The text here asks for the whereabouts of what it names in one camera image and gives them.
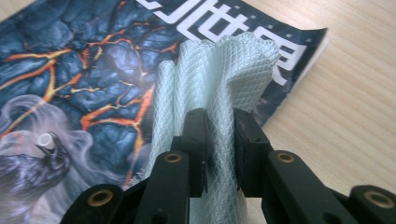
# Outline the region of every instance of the brass ring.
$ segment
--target brass ring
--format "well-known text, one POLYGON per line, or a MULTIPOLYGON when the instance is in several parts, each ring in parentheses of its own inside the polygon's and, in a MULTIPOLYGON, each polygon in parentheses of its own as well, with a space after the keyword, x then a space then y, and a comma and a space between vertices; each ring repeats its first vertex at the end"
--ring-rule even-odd
POLYGON ((276 158, 279 161, 283 161, 283 162, 294 162, 294 157, 291 156, 289 153, 285 153, 285 152, 280 152, 276 155, 276 158))
POLYGON ((165 161, 167 162, 178 162, 181 161, 181 156, 178 154, 169 154, 165 156, 165 161))
POLYGON ((88 204, 92 207, 99 207, 110 202, 112 198, 113 192, 108 189, 99 189, 88 198, 88 204), (106 196, 103 199, 96 200, 95 197, 99 194, 105 194, 106 196))
POLYGON ((368 190, 364 192, 364 197, 370 202, 375 204, 378 207, 382 208, 393 208, 395 203, 392 199, 390 199, 387 195, 384 195, 380 192, 374 190, 368 190))

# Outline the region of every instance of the folded cloth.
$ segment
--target folded cloth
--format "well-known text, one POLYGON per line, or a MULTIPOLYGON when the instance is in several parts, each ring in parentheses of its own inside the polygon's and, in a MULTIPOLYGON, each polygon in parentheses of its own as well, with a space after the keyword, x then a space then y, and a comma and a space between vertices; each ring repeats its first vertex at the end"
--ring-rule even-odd
POLYGON ((219 42, 186 41, 177 65, 159 66, 154 95, 154 126, 145 177, 156 157, 180 136, 184 117, 205 108, 214 149, 208 162, 208 193, 191 199, 191 223, 246 223, 246 202, 236 192, 233 108, 250 112, 269 84, 278 59, 277 45, 252 33, 225 36, 219 42))

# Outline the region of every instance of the book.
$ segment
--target book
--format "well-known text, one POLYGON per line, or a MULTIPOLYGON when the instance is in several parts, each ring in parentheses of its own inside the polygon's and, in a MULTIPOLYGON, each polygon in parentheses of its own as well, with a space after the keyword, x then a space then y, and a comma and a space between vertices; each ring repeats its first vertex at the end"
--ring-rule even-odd
POLYGON ((280 59, 253 110, 263 125, 326 29, 301 31, 237 0, 36 1, 0 23, 0 222, 58 223, 85 189, 141 180, 157 66, 187 39, 252 32, 280 59))

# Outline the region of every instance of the light wood tabletop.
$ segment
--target light wood tabletop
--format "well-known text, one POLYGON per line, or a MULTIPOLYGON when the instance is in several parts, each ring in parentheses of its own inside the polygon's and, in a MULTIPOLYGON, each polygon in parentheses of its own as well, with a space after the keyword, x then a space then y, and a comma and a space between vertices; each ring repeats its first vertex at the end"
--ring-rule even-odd
MULTIPOLYGON (((31 3, 0 0, 0 20, 31 3)), ((396 192, 396 2, 247 0, 299 29, 329 28, 329 44, 265 124, 275 149, 298 154, 332 188, 396 192)), ((263 223, 259 200, 249 223, 263 223)))

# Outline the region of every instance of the bird illustration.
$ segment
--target bird illustration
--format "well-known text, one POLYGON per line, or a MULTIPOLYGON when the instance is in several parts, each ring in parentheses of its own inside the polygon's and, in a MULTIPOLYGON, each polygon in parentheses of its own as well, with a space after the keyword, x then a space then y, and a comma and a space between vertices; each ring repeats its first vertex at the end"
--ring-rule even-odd
POLYGON ((69 171, 69 153, 55 133, 48 134, 53 148, 36 145, 43 158, 0 156, 0 223, 28 223, 35 202, 69 171))

